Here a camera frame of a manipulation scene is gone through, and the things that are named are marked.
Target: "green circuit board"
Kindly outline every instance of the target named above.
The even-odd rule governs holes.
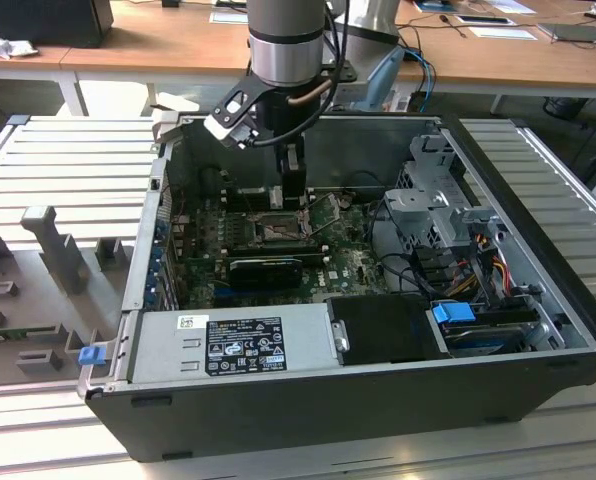
[[[310,228],[312,234],[302,235],[304,230],[283,230],[284,233],[276,235],[278,232],[273,231],[276,236],[268,244],[271,248],[282,250],[290,248],[292,243],[306,248],[312,243],[319,249],[323,245],[327,246],[326,263],[312,265],[305,262],[300,286],[285,290],[245,293],[231,290],[225,275],[226,262],[222,256],[224,250],[221,246],[225,242],[239,242],[238,245],[232,245],[233,248],[254,242],[256,232],[246,223],[247,220],[264,222],[274,213],[230,213],[216,204],[206,204],[197,211],[191,239],[193,254],[184,256],[188,292],[186,307],[228,308],[319,303],[331,296],[387,292],[382,273],[364,241],[364,226],[368,219],[363,213],[363,206],[346,205],[345,209],[332,211],[338,197],[333,194],[325,195],[327,198],[321,199],[309,209],[309,224],[301,224],[301,229]],[[292,213],[282,212],[277,215],[291,216]],[[297,212],[296,215],[302,219],[303,213]],[[284,219],[277,220],[277,223],[289,224]],[[266,232],[263,227],[261,235],[264,236]]]

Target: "copper pipe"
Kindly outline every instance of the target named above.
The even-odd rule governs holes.
[[[311,92],[305,93],[302,97],[288,98],[287,103],[289,105],[291,105],[292,107],[299,107],[301,105],[304,105],[305,103],[311,102],[312,100],[315,100],[321,94],[325,93],[327,90],[329,90],[331,88],[331,85],[332,85],[331,79],[327,79],[324,82],[322,82],[320,85],[318,85],[316,88],[314,88]]]

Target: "gray floor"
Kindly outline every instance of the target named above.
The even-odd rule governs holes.
[[[220,87],[159,86],[161,90],[200,104],[206,109],[215,104],[224,93]],[[493,97],[490,95],[435,94],[430,103],[429,113],[452,112],[459,116],[491,118],[489,108]],[[542,97],[509,97],[501,115],[524,120],[538,136],[569,164],[587,137],[590,126],[596,125],[596,100],[587,104],[575,122],[558,120],[542,111]],[[0,80],[0,109],[6,115],[14,113],[31,115],[54,115],[63,104],[58,86],[53,82],[31,82]],[[143,113],[149,114],[145,107]],[[5,123],[0,114],[0,128]],[[583,174],[589,159],[596,154],[596,136],[589,142],[574,167],[577,174]]]

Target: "desk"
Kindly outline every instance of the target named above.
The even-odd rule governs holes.
[[[582,14],[565,15],[587,8],[584,2],[523,3],[538,14],[508,15],[519,24],[588,20]],[[57,81],[72,114],[82,115],[87,110],[79,80],[231,86],[244,73],[249,59],[247,27],[210,24],[209,6],[182,4],[179,9],[162,9],[159,2],[113,1],[112,8],[114,27],[102,48],[41,47],[39,57],[0,61],[0,78]],[[397,20],[406,23],[426,15],[403,1]],[[444,26],[438,15],[413,20],[413,25]],[[477,38],[467,28],[462,29],[467,39],[450,28],[419,29],[425,56],[438,73],[435,91],[596,98],[596,48],[588,51],[568,43],[550,44],[537,28],[528,30],[537,41]],[[403,34],[416,45],[412,29]],[[397,97],[408,96],[420,79],[418,65],[403,65]]]
[[[522,0],[522,3],[538,13],[534,16],[504,16],[519,25],[591,20],[582,14],[564,15],[567,12],[584,11],[588,7],[585,2]],[[397,22],[412,22],[415,27],[445,26],[438,15],[412,21],[425,16],[412,5],[403,4]],[[461,25],[455,19],[452,19],[452,23]],[[461,28],[467,35],[463,39],[451,28],[419,28],[425,57],[433,63],[438,73],[434,91],[596,98],[596,48],[585,50],[566,42],[552,44],[549,36],[537,27],[524,29],[538,40],[478,38],[468,28]],[[413,29],[403,29],[402,32],[410,45],[417,45]],[[403,66],[399,75],[402,92],[408,94],[417,87],[419,72],[417,64]]]
[[[86,115],[85,101],[74,72],[62,71],[60,61],[69,47],[40,47],[40,54],[25,58],[0,58],[0,79],[57,82],[74,115]]]

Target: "motherboard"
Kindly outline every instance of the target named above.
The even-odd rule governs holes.
[[[233,212],[205,200],[190,215],[180,256],[187,307],[320,303],[386,293],[366,241],[367,211],[340,192],[321,192],[298,211]]]

